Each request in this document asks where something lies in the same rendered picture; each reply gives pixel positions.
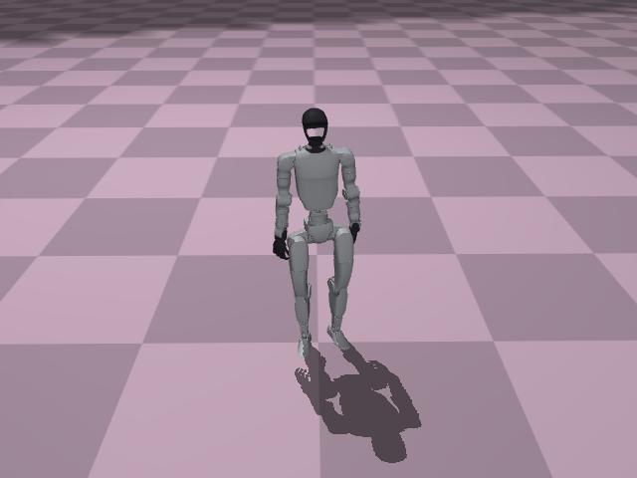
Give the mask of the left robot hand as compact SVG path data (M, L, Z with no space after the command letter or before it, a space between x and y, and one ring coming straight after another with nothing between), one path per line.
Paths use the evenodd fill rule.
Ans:
M350 232L352 234L352 237L353 237L353 244L354 244L354 242L356 240L356 235L357 235L357 232L359 231L359 229L360 228L359 228L359 224L358 223L353 223L351 228L349 226L349 230L350 230Z

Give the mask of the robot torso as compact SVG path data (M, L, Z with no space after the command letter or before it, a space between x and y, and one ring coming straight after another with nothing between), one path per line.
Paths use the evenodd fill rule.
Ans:
M323 243L333 238L333 224L326 209L331 209L338 192L339 157L335 146L322 144L319 153L295 149L295 178L299 199L310 212L304 220L308 244Z

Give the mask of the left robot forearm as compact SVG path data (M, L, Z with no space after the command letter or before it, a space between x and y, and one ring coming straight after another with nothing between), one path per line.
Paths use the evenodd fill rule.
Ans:
M360 210L359 210L359 204L360 204L359 197L351 199L351 200L345 200L345 202L347 206L347 213L348 213L350 228L353 223L358 223L360 228L361 222L360 222Z

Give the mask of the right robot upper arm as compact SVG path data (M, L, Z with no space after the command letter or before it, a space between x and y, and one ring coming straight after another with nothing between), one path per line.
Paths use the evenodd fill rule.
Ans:
M279 189L279 206L291 206L292 194L289 193L291 184L291 172L295 166L296 153L284 152L279 155L277 161L277 185Z

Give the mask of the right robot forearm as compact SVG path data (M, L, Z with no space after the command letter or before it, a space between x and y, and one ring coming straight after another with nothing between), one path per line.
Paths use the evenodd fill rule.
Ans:
M276 228L275 228L275 236L282 239L282 234L285 230L287 230L289 226L288 222L288 214L290 207L289 206L279 206L279 193L276 196ZM288 230L287 230L288 232Z

